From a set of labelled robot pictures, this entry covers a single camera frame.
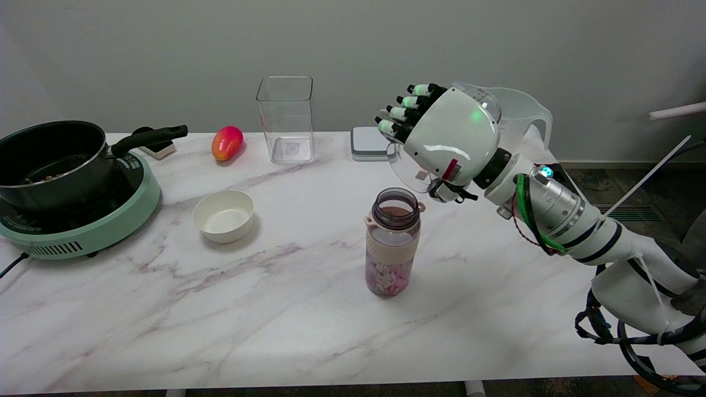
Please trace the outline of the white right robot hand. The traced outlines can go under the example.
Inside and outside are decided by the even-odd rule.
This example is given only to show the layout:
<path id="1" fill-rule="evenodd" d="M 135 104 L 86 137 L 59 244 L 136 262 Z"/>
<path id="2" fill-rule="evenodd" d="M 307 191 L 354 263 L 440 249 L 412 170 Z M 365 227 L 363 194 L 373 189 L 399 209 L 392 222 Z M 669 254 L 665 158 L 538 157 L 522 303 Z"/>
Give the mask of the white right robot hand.
<path id="1" fill-rule="evenodd" d="M 500 146 L 501 108 L 486 91 L 417 84 L 396 101 L 375 122 L 389 142 L 391 168 L 411 190 L 442 203 L 476 201 L 469 186 L 487 189 L 509 163 L 511 153 Z"/>

